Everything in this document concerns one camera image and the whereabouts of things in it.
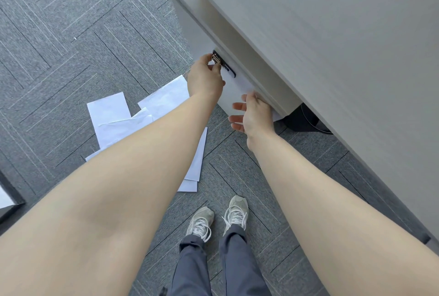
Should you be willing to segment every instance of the desk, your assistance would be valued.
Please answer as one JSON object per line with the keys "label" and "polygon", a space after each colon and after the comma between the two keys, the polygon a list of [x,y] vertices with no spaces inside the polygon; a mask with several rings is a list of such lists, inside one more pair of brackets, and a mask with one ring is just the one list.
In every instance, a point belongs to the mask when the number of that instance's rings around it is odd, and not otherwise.
{"label": "desk", "polygon": [[304,101],[439,238],[439,0],[203,1],[226,23],[198,24],[247,45],[224,51],[272,106]]}

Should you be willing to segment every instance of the gray carpet tile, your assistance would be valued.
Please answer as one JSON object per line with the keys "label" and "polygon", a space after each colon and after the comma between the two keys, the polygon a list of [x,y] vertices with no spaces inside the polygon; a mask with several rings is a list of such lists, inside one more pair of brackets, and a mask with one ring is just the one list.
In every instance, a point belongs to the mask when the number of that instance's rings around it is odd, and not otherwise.
{"label": "gray carpet tile", "polygon": [[[192,64],[172,0],[0,0],[0,42],[0,170],[26,200],[0,234],[99,149],[87,102],[123,91],[134,114],[137,102]],[[206,253],[213,294],[222,295],[221,217],[235,194],[249,202],[249,243],[272,294],[327,295],[245,135],[219,106],[208,128],[198,192],[175,195],[130,295],[169,288],[178,243],[203,205],[216,213]],[[425,240],[414,215],[334,136],[293,132],[282,122],[275,129],[321,171]]]}

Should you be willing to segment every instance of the foot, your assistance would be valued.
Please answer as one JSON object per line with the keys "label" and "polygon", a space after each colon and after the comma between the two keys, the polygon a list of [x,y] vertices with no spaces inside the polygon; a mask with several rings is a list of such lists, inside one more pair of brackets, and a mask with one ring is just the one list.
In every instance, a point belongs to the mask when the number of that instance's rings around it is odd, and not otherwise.
{"label": "foot", "polygon": [[234,196],[232,200],[230,200],[229,208],[227,208],[222,218],[226,222],[226,229],[224,230],[223,236],[227,230],[230,229],[232,224],[237,224],[245,230],[248,216],[249,204],[247,204],[247,200],[238,195]]}
{"label": "foot", "polygon": [[186,236],[196,235],[206,243],[212,235],[210,226],[213,222],[214,216],[215,213],[208,207],[202,207],[197,210],[189,223]]}

